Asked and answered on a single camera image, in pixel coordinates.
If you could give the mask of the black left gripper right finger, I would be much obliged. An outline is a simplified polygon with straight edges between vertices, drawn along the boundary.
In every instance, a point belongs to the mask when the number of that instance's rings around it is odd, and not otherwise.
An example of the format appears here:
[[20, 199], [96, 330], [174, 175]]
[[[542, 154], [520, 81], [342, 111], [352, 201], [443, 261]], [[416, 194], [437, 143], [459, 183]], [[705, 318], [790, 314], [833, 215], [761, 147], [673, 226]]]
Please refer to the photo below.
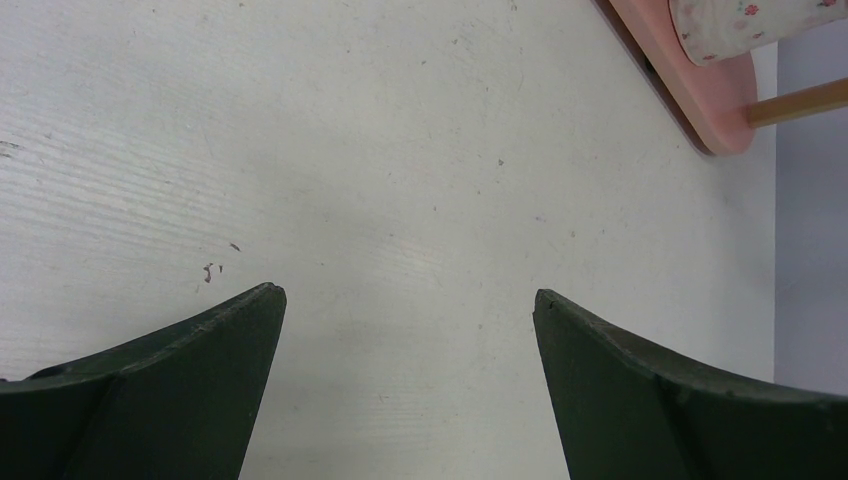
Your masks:
[[721, 370], [551, 290], [533, 312], [573, 479], [843, 479], [847, 400]]

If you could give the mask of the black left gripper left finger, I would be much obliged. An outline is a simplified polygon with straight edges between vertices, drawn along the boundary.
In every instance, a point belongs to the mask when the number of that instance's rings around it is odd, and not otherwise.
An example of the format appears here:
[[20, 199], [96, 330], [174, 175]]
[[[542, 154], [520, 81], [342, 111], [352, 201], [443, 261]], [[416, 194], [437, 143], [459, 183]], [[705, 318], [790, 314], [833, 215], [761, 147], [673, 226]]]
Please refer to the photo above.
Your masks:
[[281, 334], [263, 283], [116, 347], [1, 385], [5, 479], [235, 479]]

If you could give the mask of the white floral roll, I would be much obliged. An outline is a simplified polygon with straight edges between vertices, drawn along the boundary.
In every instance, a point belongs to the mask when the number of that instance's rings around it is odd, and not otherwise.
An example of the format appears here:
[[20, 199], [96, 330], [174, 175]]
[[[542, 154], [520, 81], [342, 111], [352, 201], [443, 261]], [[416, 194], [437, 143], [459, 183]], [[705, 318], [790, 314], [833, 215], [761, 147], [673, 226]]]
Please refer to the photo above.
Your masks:
[[847, 18], [845, 0], [670, 0], [670, 17], [697, 66]]

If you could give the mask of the pink three-tier wooden shelf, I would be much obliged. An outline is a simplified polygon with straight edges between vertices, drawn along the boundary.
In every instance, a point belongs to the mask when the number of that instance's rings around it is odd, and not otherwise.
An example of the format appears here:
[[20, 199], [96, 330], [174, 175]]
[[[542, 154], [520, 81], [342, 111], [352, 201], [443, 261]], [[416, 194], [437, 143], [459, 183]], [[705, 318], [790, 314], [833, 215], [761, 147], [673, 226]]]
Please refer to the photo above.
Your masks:
[[845, 78], [761, 100], [751, 54], [694, 65], [676, 37], [666, 1], [599, 1], [597, 6], [705, 154], [742, 154], [760, 128], [847, 106]]

